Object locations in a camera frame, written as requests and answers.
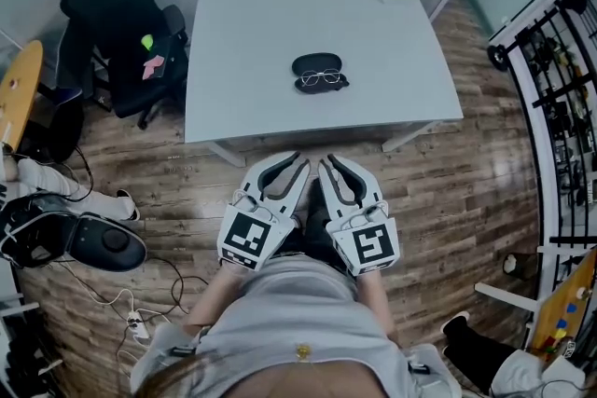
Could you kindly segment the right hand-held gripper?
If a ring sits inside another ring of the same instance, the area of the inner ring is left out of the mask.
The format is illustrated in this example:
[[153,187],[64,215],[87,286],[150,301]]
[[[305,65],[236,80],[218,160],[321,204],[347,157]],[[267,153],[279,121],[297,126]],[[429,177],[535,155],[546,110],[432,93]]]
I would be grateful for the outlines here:
[[[352,199],[343,196],[340,177]],[[318,178],[332,220],[326,231],[351,275],[392,266],[400,258],[396,220],[382,201],[375,175],[348,158],[328,154],[318,163]]]

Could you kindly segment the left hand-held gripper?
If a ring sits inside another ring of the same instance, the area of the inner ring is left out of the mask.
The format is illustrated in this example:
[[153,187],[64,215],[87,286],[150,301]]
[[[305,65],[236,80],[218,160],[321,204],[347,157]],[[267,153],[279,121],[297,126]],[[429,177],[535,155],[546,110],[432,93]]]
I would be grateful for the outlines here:
[[216,247],[221,261],[260,270],[295,229],[294,214],[311,171],[302,161],[282,193],[268,195],[271,185],[299,157],[298,151],[273,154],[254,164],[225,210]]

